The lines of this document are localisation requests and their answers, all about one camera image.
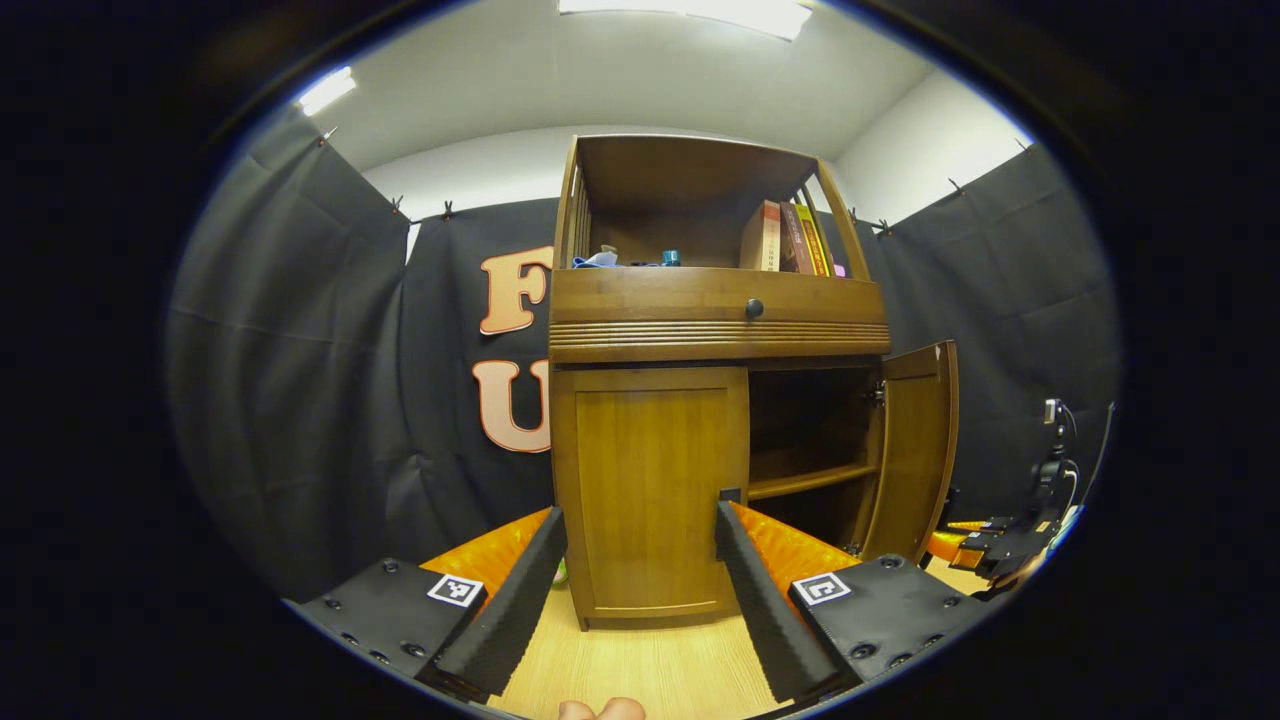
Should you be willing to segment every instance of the book spine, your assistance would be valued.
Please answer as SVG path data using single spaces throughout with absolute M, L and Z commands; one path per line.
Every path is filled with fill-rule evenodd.
M 764 215 L 764 249 L 760 251 L 763 258 L 760 258 L 762 270 L 778 272 L 781 269 L 782 260 L 782 215 L 778 209 L 777 202 L 764 201 L 760 208 L 760 213 Z
M 782 224 L 786 227 L 786 241 L 791 243 L 791 250 L 795 252 L 796 272 L 805 275 L 815 274 L 809 243 L 805 241 L 804 231 L 800 229 L 800 215 L 796 214 L 796 206 L 791 202 L 782 204 Z
M 813 214 L 804 205 L 796 205 L 796 214 L 800 215 L 800 227 L 804 229 L 805 242 L 809 245 L 809 254 L 813 256 L 814 274 L 829 278 L 831 268 L 827 266 L 827 254 L 822 249 L 818 228 L 813 224 Z

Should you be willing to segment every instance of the cabinet shelf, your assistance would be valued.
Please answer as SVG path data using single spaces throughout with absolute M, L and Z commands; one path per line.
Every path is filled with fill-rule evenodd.
M 865 478 L 878 471 L 879 468 L 876 465 L 852 462 L 849 465 L 838 465 L 836 468 L 818 470 L 815 473 L 803 473 L 799 475 L 773 478 L 768 480 L 754 480 L 746 486 L 746 500 L 750 502 L 754 500 L 764 500 L 767 497 L 777 497 L 780 495 L 790 495 L 792 492 L 815 489 L 852 480 L 855 478 Z

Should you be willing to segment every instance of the black foam pad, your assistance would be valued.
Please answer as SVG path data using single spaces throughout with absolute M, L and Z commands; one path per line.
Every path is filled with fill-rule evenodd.
M 431 659 L 458 637 L 485 597 L 477 580 L 387 557 L 305 605 L 284 602 L 353 651 L 425 682 Z
M 564 516 L 552 507 L 493 601 L 444 651 L 436 667 L 480 691 L 502 694 L 534 637 L 566 546 Z
M 837 676 L 841 666 L 827 657 L 778 594 L 728 501 L 719 501 L 716 512 L 716 548 L 733 582 L 733 594 L 773 700 L 783 702 L 812 693 Z
M 863 682 L 932 652 L 986 607 L 900 555 L 796 580 L 787 594 L 828 656 Z

